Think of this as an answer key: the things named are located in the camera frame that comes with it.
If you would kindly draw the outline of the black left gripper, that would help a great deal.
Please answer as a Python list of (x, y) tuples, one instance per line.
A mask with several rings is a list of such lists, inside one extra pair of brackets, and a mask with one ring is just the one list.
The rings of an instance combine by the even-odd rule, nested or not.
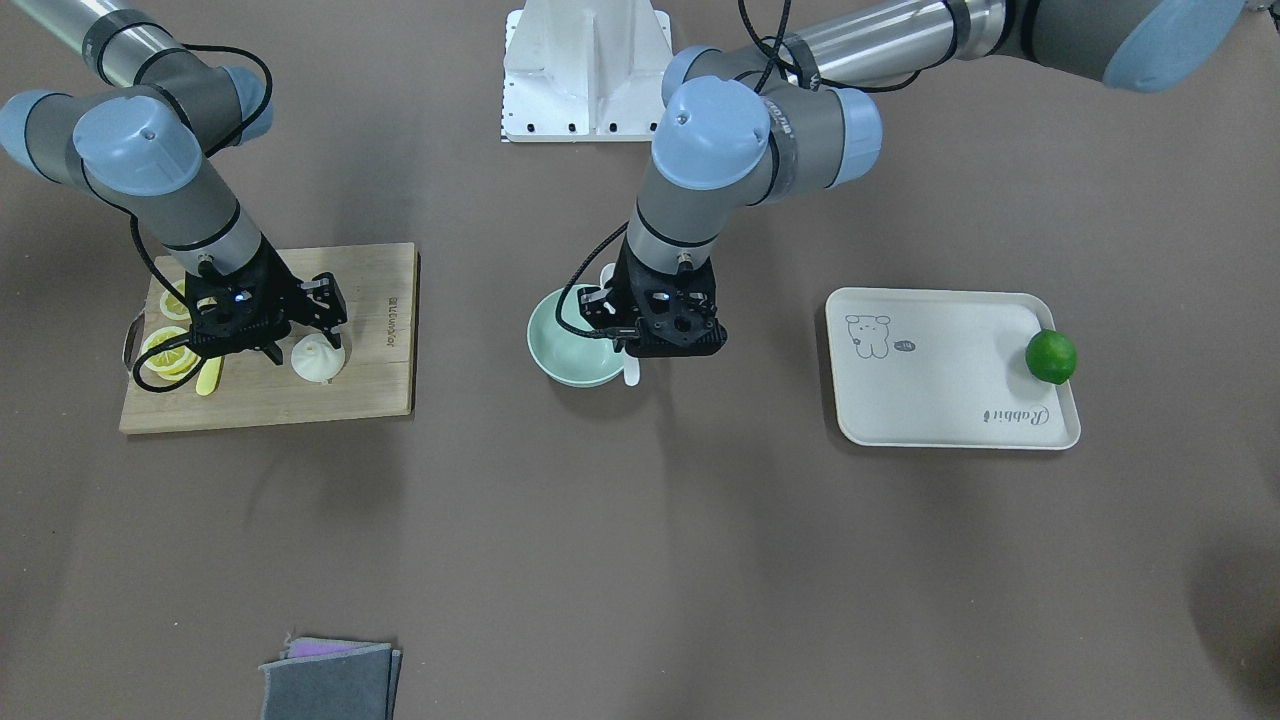
[(644, 265), (626, 245), (609, 282), (579, 291), (579, 310), (634, 357), (708, 356), (727, 342), (716, 316), (712, 261), (668, 275)]

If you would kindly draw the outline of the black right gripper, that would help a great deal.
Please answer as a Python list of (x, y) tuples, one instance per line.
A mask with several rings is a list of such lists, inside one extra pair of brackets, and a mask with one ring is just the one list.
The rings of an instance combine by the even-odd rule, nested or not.
[(324, 272), (302, 282), (268, 241), (244, 266), (227, 275), (202, 260), (195, 274), (186, 274), (186, 306), (188, 346), (205, 359), (257, 350), (282, 363), (276, 342), (291, 333), (293, 322), (320, 331), (333, 348), (343, 348), (340, 327), (348, 322), (335, 277)]

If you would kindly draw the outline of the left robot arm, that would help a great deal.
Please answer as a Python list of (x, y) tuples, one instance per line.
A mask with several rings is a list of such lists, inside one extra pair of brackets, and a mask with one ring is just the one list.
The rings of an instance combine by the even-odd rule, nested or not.
[(1004, 55), (1160, 92), (1226, 38), (1240, 1), (886, 1), (724, 53), (678, 53), (613, 274), (570, 282), (588, 328), (634, 357), (717, 352), (710, 251), (737, 208), (856, 179), (876, 164), (874, 92), (952, 59)]

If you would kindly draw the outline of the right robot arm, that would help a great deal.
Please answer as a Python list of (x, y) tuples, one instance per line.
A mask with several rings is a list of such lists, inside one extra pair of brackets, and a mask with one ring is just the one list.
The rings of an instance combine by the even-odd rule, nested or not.
[(28, 91), (3, 106), (3, 146), (46, 179), (78, 188), (148, 228), (186, 269), (189, 346), (282, 361), (293, 324), (340, 346), (346, 304), (329, 273), (293, 275), (211, 164), (273, 123), (266, 68), (211, 67), (123, 1), (23, 1), (109, 91)]

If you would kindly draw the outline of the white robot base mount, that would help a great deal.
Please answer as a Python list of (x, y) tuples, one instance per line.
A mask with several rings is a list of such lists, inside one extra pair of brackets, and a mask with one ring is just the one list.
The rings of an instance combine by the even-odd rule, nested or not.
[(527, 1), (506, 19), (506, 142), (648, 142), (671, 19), (649, 1)]

